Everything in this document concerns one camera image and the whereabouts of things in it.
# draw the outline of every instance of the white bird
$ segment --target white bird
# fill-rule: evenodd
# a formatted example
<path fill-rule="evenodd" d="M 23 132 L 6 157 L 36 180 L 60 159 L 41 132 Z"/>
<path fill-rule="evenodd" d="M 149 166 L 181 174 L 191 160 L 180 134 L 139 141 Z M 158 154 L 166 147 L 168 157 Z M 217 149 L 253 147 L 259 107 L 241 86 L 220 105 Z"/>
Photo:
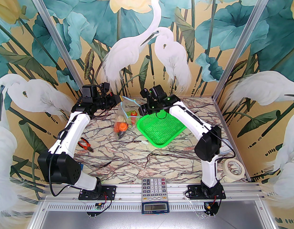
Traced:
<path fill-rule="evenodd" d="M 18 74 L 7 74 L 0 78 L 0 116 L 3 102 L 8 92 L 12 101 L 22 110 L 29 112 L 47 112 L 67 120 L 73 101 L 62 92 L 54 89 L 41 79 L 26 81 Z"/>
<path fill-rule="evenodd" d="M 118 84 L 117 80 L 120 78 L 119 72 L 121 69 L 138 61 L 139 54 L 148 43 L 146 39 L 159 27 L 161 21 L 159 0 L 151 0 L 151 7 L 153 9 L 153 20 L 148 29 L 138 36 L 120 39 L 104 57 L 102 62 L 103 81 L 109 81 L 111 86 L 114 86 L 115 83 Z"/>
<path fill-rule="evenodd" d="M 290 118 L 284 136 L 284 142 L 276 158 L 267 165 L 280 173 L 268 180 L 266 188 L 274 191 L 272 199 L 276 206 L 291 208 L 294 206 L 294 115 Z"/>
<path fill-rule="evenodd" d="M 16 221 L 15 211 L 33 211 L 31 204 L 18 199 L 18 194 L 30 196 L 27 188 L 20 187 L 10 181 L 12 156 L 17 148 L 15 136 L 9 131 L 6 110 L 1 110 L 0 120 L 0 228 L 13 228 Z"/>
<path fill-rule="evenodd" d="M 192 81 L 192 74 L 187 64 L 185 48 L 174 41 L 173 32 L 166 27 L 158 27 L 146 41 L 156 37 L 154 51 L 158 59 L 165 66 L 170 83 L 176 77 L 179 91 L 186 91 Z"/>
<path fill-rule="evenodd" d="M 241 79 L 228 96 L 229 103 L 238 103 L 247 97 L 262 106 L 294 100 L 294 82 L 276 71 L 258 72 Z"/>

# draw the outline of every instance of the marble tabletop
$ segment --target marble tabletop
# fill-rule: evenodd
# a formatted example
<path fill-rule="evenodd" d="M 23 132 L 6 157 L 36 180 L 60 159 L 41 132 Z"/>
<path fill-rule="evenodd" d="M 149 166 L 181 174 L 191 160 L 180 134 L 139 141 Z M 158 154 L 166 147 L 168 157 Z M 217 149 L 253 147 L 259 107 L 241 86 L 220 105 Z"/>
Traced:
<path fill-rule="evenodd" d="M 211 125 L 222 128 L 211 98 L 182 98 L 184 104 L 196 115 Z M 136 99 L 138 104 L 144 99 Z M 118 107 L 107 114 L 94 117 L 82 133 L 94 149 L 94 153 L 77 145 L 75 160 L 84 164 L 83 171 L 98 176 L 102 184 L 137 184 L 143 177 L 162 176 L 167 183 L 199 183 L 202 177 L 200 159 L 194 152 L 197 139 L 185 129 L 168 146 L 156 148 L 136 128 L 128 129 L 118 139 L 113 131 L 115 113 Z M 233 182 L 218 164 L 221 182 Z"/>

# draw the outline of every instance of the red-handled pliers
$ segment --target red-handled pliers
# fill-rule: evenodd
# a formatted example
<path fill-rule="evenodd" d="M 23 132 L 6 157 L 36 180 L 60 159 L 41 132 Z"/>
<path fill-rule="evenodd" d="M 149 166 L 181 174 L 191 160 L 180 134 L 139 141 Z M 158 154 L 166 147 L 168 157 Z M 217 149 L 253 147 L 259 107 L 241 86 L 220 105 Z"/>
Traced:
<path fill-rule="evenodd" d="M 85 138 L 81 138 L 85 143 L 86 143 L 86 146 L 82 145 L 80 142 L 78 142 L 78 145 L 81 147 L 81 148 L 84 148 L 85 150 L 89 150 L 90 152 L 94 152 L 94 150 L 91 148 L 91 145 L 89 144 L 89 142 L 85 139 Z"/>

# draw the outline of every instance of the green plastic basket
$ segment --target green plastic basket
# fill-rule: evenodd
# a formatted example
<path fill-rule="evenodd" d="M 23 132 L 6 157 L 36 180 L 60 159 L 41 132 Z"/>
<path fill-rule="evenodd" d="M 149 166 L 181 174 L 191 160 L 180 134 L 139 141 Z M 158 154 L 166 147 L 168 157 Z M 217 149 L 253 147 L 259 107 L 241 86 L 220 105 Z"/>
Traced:
<path fill-rule="evenodd" d="M 161 110 L 157 116 L 149 114 L 140 118 L 137 128 L 153 146 L 165 147 L 186 129 L 186 126 L 165 110 Z"/>

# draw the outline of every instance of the wallpaper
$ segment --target wallpaper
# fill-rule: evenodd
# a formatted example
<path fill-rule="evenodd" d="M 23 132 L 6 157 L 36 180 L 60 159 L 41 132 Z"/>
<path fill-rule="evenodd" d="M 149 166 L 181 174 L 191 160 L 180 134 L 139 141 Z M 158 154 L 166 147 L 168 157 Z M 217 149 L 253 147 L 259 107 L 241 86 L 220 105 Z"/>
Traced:
<path fill-rule="evenodd" d="M 44 40 L 54 45 L 31 0 L 0 0 L 0 228 L 27 227 L 44 187 L 38 155 L 80 94 Z"/>
<path fill-rule="evenodd" d="M 217 102 L 279 228 L 294 228 L 294 0 L 270 0 Z"/>
<path fill-rule="evenodd" d="M 43 0 L 85 84 L 212 95 L 256 0 Z M 263 39 L 265 22 L 252 40 Z M 55 46 L 43 41 L 50 52 Z M 36 59 L 52 62 L 46 55 Z"/>

